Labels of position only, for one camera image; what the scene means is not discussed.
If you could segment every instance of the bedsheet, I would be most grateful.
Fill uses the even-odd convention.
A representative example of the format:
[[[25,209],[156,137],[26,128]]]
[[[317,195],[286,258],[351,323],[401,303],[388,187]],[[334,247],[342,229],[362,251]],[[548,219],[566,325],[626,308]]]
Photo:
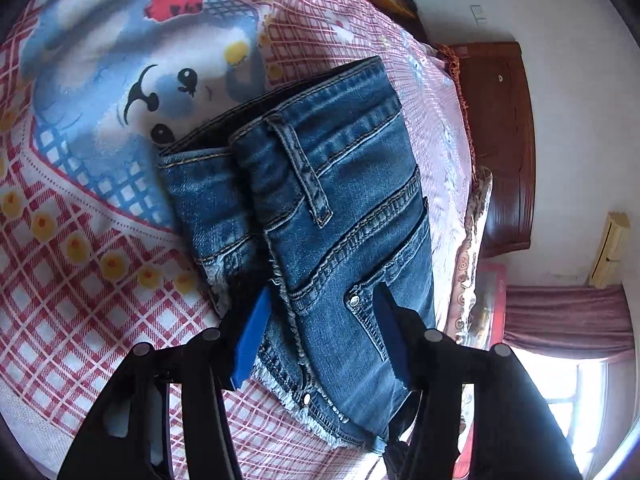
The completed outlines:
[[[155,183],[154,144],[373,55],[398,92],[428,197],[442,330],[471,166],[455,87],[429,47],[365,0],[29,3],[0,48],[0,404],[7,419],[22,410],[37,421],[12,425],[34,459],[59,468],[63,437],[135,343],[181,344],[218,322],[222,306]],[[347,478],[370,461],[330,448],[257,380],[225,405],[245,478]],[[43,423],[59,442],[42,441]],[[185,478],[178,388],[170,433]]]

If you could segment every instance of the blue jeans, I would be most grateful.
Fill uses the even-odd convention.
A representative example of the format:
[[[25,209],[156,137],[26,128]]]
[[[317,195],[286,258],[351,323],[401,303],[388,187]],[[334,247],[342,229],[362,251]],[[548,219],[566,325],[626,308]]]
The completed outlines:
[[[384,281],[435,322],[428,208],[380,58],[228,111],[164,150],[159,169],[215,303],[279,286],[255,374],[329,443],[382,452],[408,391],[373,288]]]

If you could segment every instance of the air conditioner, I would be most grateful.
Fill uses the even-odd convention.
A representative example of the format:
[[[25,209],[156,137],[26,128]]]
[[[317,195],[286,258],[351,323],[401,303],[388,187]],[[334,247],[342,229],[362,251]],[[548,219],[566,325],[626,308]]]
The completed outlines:
[[[618,266],[631,224],[624,213],[609,213],[600,239],[596,259],[591,267],[589,285],[606,288],[617,276]]]

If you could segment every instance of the pink curtain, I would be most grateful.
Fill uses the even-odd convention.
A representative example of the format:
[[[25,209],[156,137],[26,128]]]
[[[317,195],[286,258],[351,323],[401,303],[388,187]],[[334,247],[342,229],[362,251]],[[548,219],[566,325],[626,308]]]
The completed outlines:
[[[571,359],[631,356],[634,333],[621,285],[508,286],[504,341]]]

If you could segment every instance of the belt loop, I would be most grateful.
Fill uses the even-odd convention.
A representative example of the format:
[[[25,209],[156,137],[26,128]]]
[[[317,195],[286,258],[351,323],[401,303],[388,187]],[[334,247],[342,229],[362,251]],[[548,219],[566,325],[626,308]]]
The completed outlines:
[[[311,215],[314,217],[318,227],[323,228],[334,213],[329,209],[329,203],[316,172],[309,164],[305,152],[302,151],[298,134],[278,114],[268,115],[264,118],[264,121],[280,139],[293,170],[296,172],[300,186],[305,192]]]

